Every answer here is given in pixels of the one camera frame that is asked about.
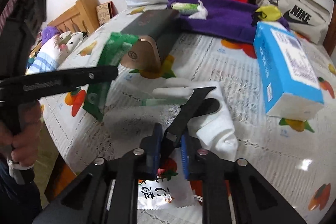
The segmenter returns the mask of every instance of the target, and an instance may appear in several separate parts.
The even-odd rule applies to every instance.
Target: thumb
[[[6,125],[3,123],[3,121],[0,121],[0,145],[10,145],[13,141],[13,135],[9,131],[9,129],[6,127]]]

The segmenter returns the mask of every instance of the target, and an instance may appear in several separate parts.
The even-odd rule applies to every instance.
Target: silver screw
[[[103,158],[96,158],[93,163],[95,165],[102,165],[105,162],[105,160]]]
[[[205,155],[207,155],[209,153],[209,151],[206,150],[206,149],[201,148],[201,149],[197,150],[197,153],[199,155],[205,156]]]
[[[237,163],[239,166],[246,166],[248,164],[246,159],[238,159]]]
[[[143,150],[142,148],[137,148],[133,150],[134,155],[142,155],[143,153],[145,153],[145,150]]]

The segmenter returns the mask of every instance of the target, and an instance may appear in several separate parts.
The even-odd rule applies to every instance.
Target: pink curtain
[[[0,35],[3,30],[3,27],[6,24],[6,19],[9,17],[14,8],[14,3],[16,0],[9,0],[6,7],[4,8],[2,14],[0,15]]]

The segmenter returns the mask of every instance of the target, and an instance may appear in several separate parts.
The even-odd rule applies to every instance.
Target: green plastic bag
[[[135,35],[112,32],[100,55],[97,67],[106,65],[118,66],[124,54],[138,40],[139,37]],[[100,122],[104,116],[104,107],[110,85],[110,82],[94,84],[90,85],[87,90],[83,109]]]

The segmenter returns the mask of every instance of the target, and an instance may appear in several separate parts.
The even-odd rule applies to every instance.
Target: person's hand
[[[22,167],[33,165],[37,159],[42,126],[40,118],[41,107],[37,102],[33,107],[24,111],[26,126],[20,134],[13,136],[6,125],[0,121],[0,146],[12,145],[14,150],[11,157]]]

